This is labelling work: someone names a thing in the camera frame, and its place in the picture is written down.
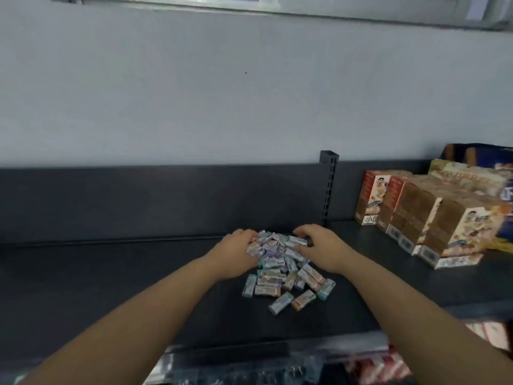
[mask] wall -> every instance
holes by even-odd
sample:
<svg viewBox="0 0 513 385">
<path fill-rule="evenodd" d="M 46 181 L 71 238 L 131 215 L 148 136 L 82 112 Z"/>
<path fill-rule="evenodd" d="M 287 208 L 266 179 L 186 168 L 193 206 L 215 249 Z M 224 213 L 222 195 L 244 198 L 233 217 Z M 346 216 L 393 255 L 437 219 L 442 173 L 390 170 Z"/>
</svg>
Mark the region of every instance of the wall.
<svg viewBox="0 0 513 385">
<path fill-rule="evenodd" d="M 513 145 L 512 61 L 512 34 L 0 0 L 0 166 Z"/>
</svg>

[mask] left arm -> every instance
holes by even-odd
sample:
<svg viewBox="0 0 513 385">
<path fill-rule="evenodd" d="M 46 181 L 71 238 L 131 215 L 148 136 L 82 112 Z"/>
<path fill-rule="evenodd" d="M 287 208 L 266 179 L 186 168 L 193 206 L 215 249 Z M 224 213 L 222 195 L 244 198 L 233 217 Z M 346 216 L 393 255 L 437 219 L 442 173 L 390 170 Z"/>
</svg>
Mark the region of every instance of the left arm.
<svg viewBox="0 0 513 385">
<path fill-rule="evenodd" d="M 256 235 L 238 229 L 225 236 L 67 343 L 22 385 L 141 385 L 210 287 L 256 267 L 258 258 L 246 254 Z"/>
</svg>

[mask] left hand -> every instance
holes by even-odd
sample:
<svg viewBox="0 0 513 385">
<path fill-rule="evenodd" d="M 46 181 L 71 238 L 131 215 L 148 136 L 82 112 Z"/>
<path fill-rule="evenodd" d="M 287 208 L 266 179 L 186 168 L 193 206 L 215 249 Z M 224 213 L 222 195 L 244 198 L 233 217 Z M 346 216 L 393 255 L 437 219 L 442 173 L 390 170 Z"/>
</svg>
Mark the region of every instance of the left hand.
<svg viewBox="0 0 513 385">
<path fill-rule="evenodd" d="M 209 261 L 209 267 L 219 279 L 239 277 L 258 265 L 259 258 L 246 252 L 251 239 L 257 236 L 252 229 L 236 229 L 216 244 L 204 258 Z"/>
</svg>

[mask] person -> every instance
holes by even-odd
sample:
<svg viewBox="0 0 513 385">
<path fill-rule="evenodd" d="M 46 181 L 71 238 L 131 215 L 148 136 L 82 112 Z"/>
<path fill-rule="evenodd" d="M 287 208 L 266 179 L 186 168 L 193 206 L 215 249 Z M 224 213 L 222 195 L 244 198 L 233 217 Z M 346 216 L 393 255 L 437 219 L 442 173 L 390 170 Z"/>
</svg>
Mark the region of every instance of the person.
<svg viewBox="0 0 513 385">
<path fill-rule="evenodd" d="M 421 385 L 513 382 L 513 363 L 505 355 L 334 232 L 307 224 L 294 234 L 313 241 L 312 247 L 298 245 L 298 252 L 356 287 Z M 258 259 L 246 254 L 256 236 L 242 229 L 225 236 L 82 332 L 22 384 L 141 385 L 209 288 L 256 267 Z"/>
</svg>

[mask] window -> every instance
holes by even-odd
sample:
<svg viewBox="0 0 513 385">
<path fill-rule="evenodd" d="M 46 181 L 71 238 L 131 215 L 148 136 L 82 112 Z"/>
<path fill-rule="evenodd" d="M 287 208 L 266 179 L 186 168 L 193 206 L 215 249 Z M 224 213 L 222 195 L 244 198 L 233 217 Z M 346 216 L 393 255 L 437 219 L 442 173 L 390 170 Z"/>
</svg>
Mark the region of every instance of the window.
<svg viewBox="0 0 513 385">
<path fill-rule="evenodd" d="M 151 9 L 194 8 L 289 13 L 505 29 L 513 17 L 512 0 L 71 0 L 79 4 L 117 3 Z"/>
</svg>

